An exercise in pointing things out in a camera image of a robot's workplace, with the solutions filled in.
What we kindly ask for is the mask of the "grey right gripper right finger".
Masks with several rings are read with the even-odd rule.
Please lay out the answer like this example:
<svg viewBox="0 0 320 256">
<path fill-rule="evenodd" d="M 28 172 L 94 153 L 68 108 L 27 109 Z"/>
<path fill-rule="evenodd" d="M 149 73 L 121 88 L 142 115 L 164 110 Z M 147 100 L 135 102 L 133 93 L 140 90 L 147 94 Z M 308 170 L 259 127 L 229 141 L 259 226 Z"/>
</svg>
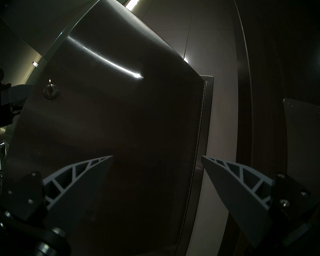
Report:
<svg viewBox="0 0 320 256">
<path fill-rule="evenodd" d="M 201 162 L 253 248 L 288 248 L 311 228 L 317 197 L 288 174 L 271 179 L 239 163 L 208 156 Z"/>
</svg>

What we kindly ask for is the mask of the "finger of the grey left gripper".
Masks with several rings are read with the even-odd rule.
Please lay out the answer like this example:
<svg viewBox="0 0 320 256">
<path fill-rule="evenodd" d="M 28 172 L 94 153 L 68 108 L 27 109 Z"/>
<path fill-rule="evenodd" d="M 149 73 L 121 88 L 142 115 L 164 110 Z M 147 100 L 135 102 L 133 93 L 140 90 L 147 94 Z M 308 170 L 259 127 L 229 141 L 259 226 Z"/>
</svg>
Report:
<svg viewBox="0 0 320 256">
<path fill-rule="evenodd" d="M 21 113 L 23 106 L 34 91 L 34 85 L 21 84 L 9 86 L 1 91 L 1 106 L 11 109 L 12 113 Z"/>
</svg>

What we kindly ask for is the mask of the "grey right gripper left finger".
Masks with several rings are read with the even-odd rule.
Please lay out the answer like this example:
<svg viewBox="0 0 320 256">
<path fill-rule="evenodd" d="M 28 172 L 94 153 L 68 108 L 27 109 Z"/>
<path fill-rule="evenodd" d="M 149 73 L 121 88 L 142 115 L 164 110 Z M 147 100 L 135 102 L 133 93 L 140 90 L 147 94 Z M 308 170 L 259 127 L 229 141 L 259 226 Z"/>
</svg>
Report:
<svg viewBox="0 0 320 256">
<path fill-rule="evenodd" d="M 19 221 L 72 232 L 91 205 L 113 156 L 65 166 L 46 178 L 32 171 L 0 195 L 0 209 Z"/>
</svg>

